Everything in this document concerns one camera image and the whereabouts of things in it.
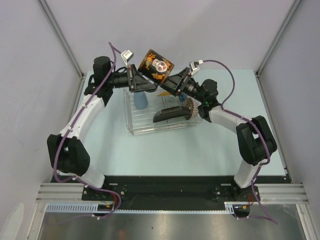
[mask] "clear plastic container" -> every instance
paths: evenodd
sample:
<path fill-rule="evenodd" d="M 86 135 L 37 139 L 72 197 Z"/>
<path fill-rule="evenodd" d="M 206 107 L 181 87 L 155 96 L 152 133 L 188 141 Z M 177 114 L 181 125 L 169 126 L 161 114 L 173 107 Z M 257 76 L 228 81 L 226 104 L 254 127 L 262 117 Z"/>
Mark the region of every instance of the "clear plastic container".
<path fill-rule="evenodd" d="M 177 96 L 157 96 L 163 92 L 165 92 L 163 89 L 159 89 L 155 92 L 146 92 L 148 106 L 143 110 L 138 110 L 134 104 L 134 94 L 129 92 L 128 89 L 123 90 L 126 127 L 133 135 L 196 126 L 202 122 L 202 118 L 197 115 L 190 120 L 186 120 L 184 117 L 176 117 L 153 123 L 156 112 L 162 109 L 182 105 Z"/>

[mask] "metal floor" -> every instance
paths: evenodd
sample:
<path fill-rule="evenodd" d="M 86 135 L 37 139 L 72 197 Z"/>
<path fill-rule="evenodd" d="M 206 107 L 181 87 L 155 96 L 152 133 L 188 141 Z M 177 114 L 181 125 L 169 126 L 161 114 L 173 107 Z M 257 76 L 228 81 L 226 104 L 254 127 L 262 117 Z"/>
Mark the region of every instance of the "metal floor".
<path fill-rule="evenodd" d="M 117 213 L 106 219 L 46 213 L 39 240 L 305 240 L 296 205 L 267 205 L 279 225 L 229 214 Z M 258 205 L 251 215 L 263 215 Z"/>

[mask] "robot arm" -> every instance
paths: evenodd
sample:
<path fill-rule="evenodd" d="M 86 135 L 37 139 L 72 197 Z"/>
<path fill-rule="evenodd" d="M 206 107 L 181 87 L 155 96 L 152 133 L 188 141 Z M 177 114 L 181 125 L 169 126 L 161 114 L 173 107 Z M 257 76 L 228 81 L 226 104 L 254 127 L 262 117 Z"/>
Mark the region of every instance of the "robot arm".
<path fill-rule="evenodd" d="M 243 159 L 232 183 L 234 192 L 240 193 L 250 187 L 251 181 L 254 179 L 260 164 L 267 161 L 266 151 L 262 146 L 261 140 L 254 138 L 253 134 L 256 134 L 256 132 L 252 126 L 241 118 L 223 111 L 220 106 L 216 106 L 210 110 L 209 118 L 212 123 L 219 124 L 237 135 L 239 151 Z M 277 144 L 266 119 L 262 116 L 257 116 L 253 119 L 249 118 L 249 120 L 251 120 L 261 132 L 270 155 L 274 153 L 277 150 Z"/>
<path fill-rule="evenodd" d="M 54 167 L 55 157 L 58 155 L 57 169 L 59 171 L 76 175 L 82 178 L 84 182 L 96 188 L 101 188 L 105 176 L 90 165 L 90 156 L 83 146 L 91 124 L 107 105 L 113 94 L 113 88 L 129 88 L 131 92 L 154 92 L 159 85 L 173 96 L 185 93 L 201 102 L 198 110 L 203 119 L 219 124 L 237 135 L 239 151 L 243 160 L 239 171 L 234 176 L 232 186 L 235 195 L 246 191 L 259 165 L 267 158 L 267 153 L 261 140 L 253 136 L 253 134 L 257 134 L 256 131 L 246 121 L 222 110 L 221 104 L 217 100 L 217 83 L 214 80 L 206 79 L 199 85 L 192 78 L 192 74 L 197 71 L 197 66 L 190 64 L 190 67 L 186 67 L 178 74 L 168 76 L 170 72 L 166 73 L 166 67 L 173 67 L 173 64 L 165 58 L 160 61 L 161 56 L 157 55 L 154 51 L 149 51 L 145 58 L 146 60 L 142 62 L 138 70 L 132 64 L 125 68 L 125 72 L 113 72 L 92 97 L 95 89 L 111 69 L 111 61 L 108 57 L 101 56 L 94 60 L 94 74 L 89 79 L 80 108 L 58 135 L 51 134 L 47 140 L 52 167 Z M 71 127 L 75 118 L 77 118 L 77 121 Z M 262 133 L 271 155 L 277 150 L 277 145 L 267 121 L 262 116 L 252 118 L 251 121 Z M 62 149 L 58 152 L 58 146 L 68 131 L 70 132 L 66 136 Z"/>

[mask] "metal frame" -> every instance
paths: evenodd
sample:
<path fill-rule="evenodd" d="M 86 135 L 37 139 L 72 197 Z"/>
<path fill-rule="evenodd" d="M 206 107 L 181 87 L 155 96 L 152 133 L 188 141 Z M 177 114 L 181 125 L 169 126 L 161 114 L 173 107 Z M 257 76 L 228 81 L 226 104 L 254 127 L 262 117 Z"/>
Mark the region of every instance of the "metal frame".
<path fill-rule="evenodd" d="M 42 9 L 55 35 L 57 36 L 59 42 L 61 43 L 63 50 L 67 54 L 74 70 L 77 72 L 77 74 L 81 79 L 76 96 L 75 96 L 75 100 L 72 106 L 72 111 L 70 115 L 71 117 L 78 107 L 78 101 L 81 97 L 81 92 L 82 92 L 82 88 L 83 88 L 86 76 L 81 71 L 78 61 L 74 56 L 73 51 L 71 50 L 50 7 L 48 6 L 48 3 L 46 2 L 46 0 L 37 0 L 37 2 L 39 3 L 40 8 Z M 279 153 L 283 161 L 282 163 L 284 167 L 287 164 L 286 164 L 286 161 L 284 160 L 284 155 L 280 146 L 279 138 L 277 136 L 277 132 L 275 131 L 275 125 L 271 117 L 271 113 L 268 107 L 268 102 L 264 95 L 264 91 L 262 89 L 259 76 L 264 70 L 266 64 L 271 58 L 276 47 L 278 46 L 280 40 L 282 39 L 282 36 L 286 32 L 286 29 L 290 25 L 295 13 L 297 12 L 298 8 L 301 6 L 302 2 L 303 0 L 295 0 L 294 3 L 292 4 L 290 10 L 288 11 L 284 21 L 282 22 L 275 38 L 273 39 L 256 73 L 259 90 L 260 90 L 268 117 L 270 119 L 271 128 L 274 132 L 275 139 L 279 145 Z M 317 240 L 320 238 L 317 226 L 315 225 L 315 221 L 313 218 L 313 213 L 309 205 L 305 189 L 302 184 L 256 184 L 256 185 L 259 188 L 259 194 L 260 194 L 261 202 L 263 204 L 296 204 L 306 238 L 308 240 Z M 25 236 L 25 239 L 28 239 L 28 240 L 38 239 L 47 206 L 50 204 L 52 205 L 54 203 L 69 203 L 69 205 L 78 206 L 78 205 L 83 205 L 85 203 L 90 203 L 90 204 L 101 203 L 99 201 L 82 201 L 81 200 L 82 194 L 83 194 L 83 185 L 80 183 L 79 184 L 78 183 L 43 183 L 40 187 L 38 196 L 36 198 L 34 215 L 32 218 L 32 222 L 30 224 L 29 231 L 27 231 L 27 235 Z M 234 202 L 225 202 L 226 211 L 230 212 L 229 207 L 231 204 L 234 204 Z M 117 213 L 137 213 L 137 214 L 138 213 L 179 213 L 179 214 L 220 213 L 221 214 L 222 212 L 215 212 L 215 211 L 166 211 L 166 212 L 163 212 L 163 211 L 120 210 L 120 211 L 117 211 Z"/>
<path fill-rule="evenodd" d="M 302 184 L 256 184 L 259 188 L 261 203 L 266 204 L 295 204 L 300 216 L 301 224 L 307 240 L 318 240 L 319 232 L 313 218 L 308 198 Z M 55 203 L 68 203 L 68 206 L 74 206 L 79 213 L 79 206 L 84 204 L 101 204 L 100 201 L 83 201 L 84 185 L 81 183 L 43 183 L 40 186 L 36 198 L 35 214 L 32 224 L 25 239 L 37 240 L 40 234 L 42 222 L 48 206 L 54 206 Z M 116 213 L 131 214 L 230 214 L 232 213 L 232 204 L 235 202 L 225 202 L 225 210 L 219 211 L 144 211 L 144 210 L 119 210 Z"/>
<path fill-rule="evenodd" d="M 303 231 L 307 240 L 320 239 L 319 229 L 315 225 L 315 219 L 313 212 L 309 204 L 297 204 L 300 221 L 303 227 Z"/>
<path fill-rule="evenodd" d="M 256 79 L 256 82 L 258 84 L 258 88 L 259 88 L 259 91 L 260 91 L 260 94 L 261 94 L 261 98 L 262 98 L 262 101 L 263 101 L 263 105 L 264 105 L 266 114 L 267 114 L 268 119 L 270 121 L 270 127 L 271 127 L 271 130 L 272 130 L 274 139 L 276 141 L 276 144 L 277 144 L 277 148 L 278 148 L 280 159 L 281 159 L 281 162 L 282 162 L 282 165 L 283 165 L 283 168 L 284 168 L 284 172 L 286 174 L 288 174 L 288 176 L 292 180 L 291 183 L 293 183 L 294 179 L 292 179 L 292 176 L 291 176 L 290 171 L 288 169 L 288 163 L 286 161 L 286 158 L 285 158 L 282 146 L 281 146 L 281 142 L 279 140 L 279 136 L 278 136 L 278 133 L 277 133 L 277 130 L 276 130 L 275 122 L 273 120 L 273 117 L 272 117 L 272 114 L 271 114 L 271 111 L 270 111 L 270 108 L 269 108 L 269 105 L 268 105 L 268 101 L 267 101 L 264 89 L 262 87 L 262 84 L 261 84 L 260 77 L 257 74 L 255 74 L 255 79 Z"/>
<path fill-rule="evenodd" d="M 259 188 L 261 203 L 263 204 L 308 204 L 308 198 L 302 184 L 256 184 L 256 186 Z M 100 201 L 83 201 L 83 189 L 84 185 L 81 183 L 43 183 L 35 202 L 101 204 Z"/>
<path fill-rule="evenodd" d="M 77 61 L 73 51 L 71 50 L 54 14 L 52 13 L 52 11 L 47 3 L 47 1 L 46 0 L 37 0 L 37 2 L 39 3 L 39 6 L 42 9 L 43 14 L 45 15 L 46 19 L 48 20 L 49 25 L 51 26 L 54 34 L 58 38 L 58 41 L 61 43 L 61 46 L 62 46 L 63 50 L 65 51 L 66 55 L 68 56 L 74 70 L 79 75 L 79 77 L 82 78 L 84 76 L 84 74 L 81 71 L 80 65 L 78 64 L 78 61 Z"/>
<path fill-rule="evenodd" d="M 304 0 L 295 0 L 294 3 L 291 5 L 291 8 L 289 9 L 287 15 L 285 16 L 278 32 L 276 33 L 268 51 L 266 52 L 259 68 L 257 69 L 257 75 L 260 76 L 262 71 L 264 70 L 266 64 L 268 63 L 269 59 L 272 56 L 272 53 L 275 51 L 276 47 L 278 46 L 280 40 L 282 39 L 284 33 L 286 32 L 288 26 L 292 22 L 292 19 L 294 15 L 296 14 L 297 10 L 301 6 L 302 2 Z"/>

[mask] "skull graphic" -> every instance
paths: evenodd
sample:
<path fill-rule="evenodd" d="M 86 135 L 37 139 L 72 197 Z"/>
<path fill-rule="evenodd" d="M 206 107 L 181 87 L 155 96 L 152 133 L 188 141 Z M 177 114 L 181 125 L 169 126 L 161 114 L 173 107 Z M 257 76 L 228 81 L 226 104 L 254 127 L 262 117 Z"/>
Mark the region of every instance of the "skull graphic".
<path fill-rule="evenodd" d="M 153 60 L 152 65 L 155 66 L 155 69 L 159 73 L 163 73 L 168 69 L 168 65 L 164 61 L 160 61 L 158 59 Z"/>

